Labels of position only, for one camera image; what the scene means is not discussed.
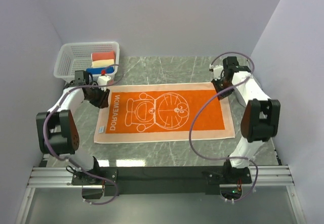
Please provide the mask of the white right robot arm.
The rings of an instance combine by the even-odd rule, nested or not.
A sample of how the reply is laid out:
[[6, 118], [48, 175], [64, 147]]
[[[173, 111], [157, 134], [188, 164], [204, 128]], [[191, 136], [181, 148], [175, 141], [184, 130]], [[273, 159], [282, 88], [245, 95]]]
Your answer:
[[228, 56], [221, 66], [211, 64], [212, 84], [224, 99], [235, 93], [239, 103], [245, 107], [240, 123], [241, 138], [235, 150], [223, 165], [223, 178], [234, 183], [249, 175], [248, 166], [259, 148], [278, 131], [280, 102], [266, 95], [252, 76], [252, 69], [240, 65], [236, 56]]

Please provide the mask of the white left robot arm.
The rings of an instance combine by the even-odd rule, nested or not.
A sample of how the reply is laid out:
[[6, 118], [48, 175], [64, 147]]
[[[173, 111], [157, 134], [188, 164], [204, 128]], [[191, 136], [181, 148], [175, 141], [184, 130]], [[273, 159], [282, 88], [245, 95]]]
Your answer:
[[66, 169], [92, 185], [98, 183], [103, 175], [97, 159], [80, 148], [73, 114], [84, 100], [99, 109], [108, 107], [110, 90], [107, 85], [110, 82], [106, 69], [101, 70], [97, 79], [92, 73], [79, 70], [75, 72], [74, 80], [64, 86], [57, 103], [36, 116], [40, 151], [59, 161], [69, 162]]

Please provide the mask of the orange cartoon towel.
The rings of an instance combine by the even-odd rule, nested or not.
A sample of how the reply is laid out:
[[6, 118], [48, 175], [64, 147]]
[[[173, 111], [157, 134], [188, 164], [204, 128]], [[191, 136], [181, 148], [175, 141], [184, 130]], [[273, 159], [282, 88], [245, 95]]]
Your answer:
[[235, 137], [228, 99], [210, 82], [112, 86], [98, 115], [97, 144], [220, 140]]

